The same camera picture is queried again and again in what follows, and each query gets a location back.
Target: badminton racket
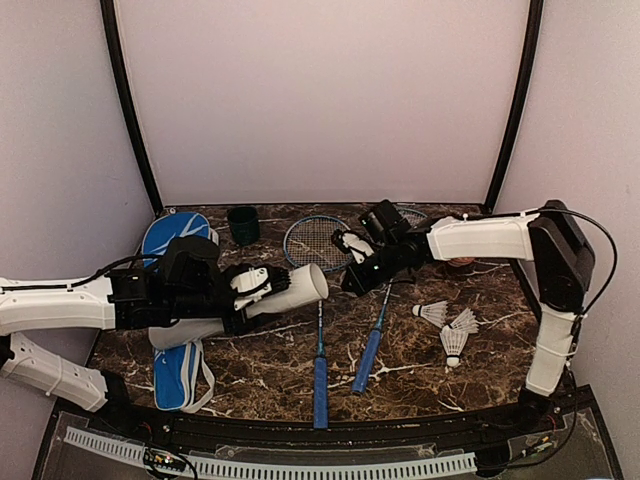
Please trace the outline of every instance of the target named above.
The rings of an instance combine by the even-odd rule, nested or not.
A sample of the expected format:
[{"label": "badminton racket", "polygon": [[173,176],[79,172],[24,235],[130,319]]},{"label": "badminton racket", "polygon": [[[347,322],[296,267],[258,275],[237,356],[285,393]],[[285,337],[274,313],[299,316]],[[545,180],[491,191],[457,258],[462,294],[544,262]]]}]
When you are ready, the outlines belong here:
[{"label": "badminton racket", "polygon": [[[411,227],[417,226],[422,220],[427,218],[424,213],[410,208],[399,208],[398,212],[409,221]],[[385,313],[387,313],[387,304],[389,303],[389,295],[391,294],[392,285],[393,282],[389,281],[387,292],[385,293],[384,301],[382,302],[380,315],[378,315],[378,320],[373,326],[373,330],[371,330],[371,333],[369,334],[367,346],[365,347],[364,353],[362,354],[362,359],[360,360],[360,367],[358,367],[356,378],[353,380],[353,384],[351,385],[351,391],[353,393],[363,394],[367,389],[367,384],[369,383],[369,375],[371,375],[373,363],[376,359],[376,355],[378,354],[378,348],[380,348],[382,326],[384,325]]]},{"label": "badminton racket", "polygon": [[[314,215],[299,220],[284,237],[284,254],[294,267],[315,263],[323,272],[335,272],[353,258],[342,253],[331,242],[336,229],[348,230],[346,223],[337,218]],[[327,357],[323,337],[323,304],[318,302],[318,348],[314,360],[313,428],[329,427],[329,391]]]}]

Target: shuttlecock feather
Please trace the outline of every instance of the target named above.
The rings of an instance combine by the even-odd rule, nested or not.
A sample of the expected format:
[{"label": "shuttlecock feather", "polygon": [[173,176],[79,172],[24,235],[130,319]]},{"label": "shuttlecock feather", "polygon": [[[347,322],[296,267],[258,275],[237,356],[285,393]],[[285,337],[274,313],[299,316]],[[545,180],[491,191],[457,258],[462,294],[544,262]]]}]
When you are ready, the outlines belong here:
[{"label": "shuttlecock feather", "polygon": [[475,314],[468,308],[465,308],[464,311],[458,315],[458,318],[451,322],[450,326],[453,330],[478,333],[478,321],[476,320]]},{"label": "shuttlecock feather", "polygon": [[424,318],[438,328],[444,327],[444,317],[447,316],[447,301],[432,303],[431,305],[414,305],[411,312],[416,317]]},{"label": "shuttlecock feather", "polygon": [[460,354],[467,343],[469,334],[463,330],[454,330],[446,325],[440,331],[440,340],[444,351],[447,352],[447,365],[457,367],[460,365]]}]

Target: black mug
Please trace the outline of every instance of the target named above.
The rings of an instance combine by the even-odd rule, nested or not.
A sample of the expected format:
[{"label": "black mug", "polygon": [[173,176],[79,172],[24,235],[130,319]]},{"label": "black mug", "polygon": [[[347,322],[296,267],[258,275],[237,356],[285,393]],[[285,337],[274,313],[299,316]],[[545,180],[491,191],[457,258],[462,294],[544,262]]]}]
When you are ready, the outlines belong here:
[{"label": "black mug", "polygon": [[255,207],[235,207],[227,213],[233,241],[241,247],[255,243],[260,238],[260,223]]}]

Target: blue grip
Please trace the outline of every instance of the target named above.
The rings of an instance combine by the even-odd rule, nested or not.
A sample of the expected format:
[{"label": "blue grip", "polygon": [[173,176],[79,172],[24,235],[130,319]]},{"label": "blue grip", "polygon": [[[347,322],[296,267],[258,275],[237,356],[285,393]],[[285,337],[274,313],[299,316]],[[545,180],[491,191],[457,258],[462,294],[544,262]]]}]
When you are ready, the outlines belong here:
[{"label": "blue grip", "polygon": [[360,368],[356,374],[356,379],[351,385],[351,391],[354,393],[364,393],[367,389],[367,383],[369,382],[369,374],[373,368],[373,362],[376,359],[378,353],[378,347],[380,346],[380,337],[382,334],[380,330],[373,330],[369,335],[369,342],[367,348],[364,349],[362,360],[360,361]]},{"label": "blue grip", "polygon": [[316,357],[313,382],[313,428],[329,428],[329,392],[327,390],[327,359]]}]

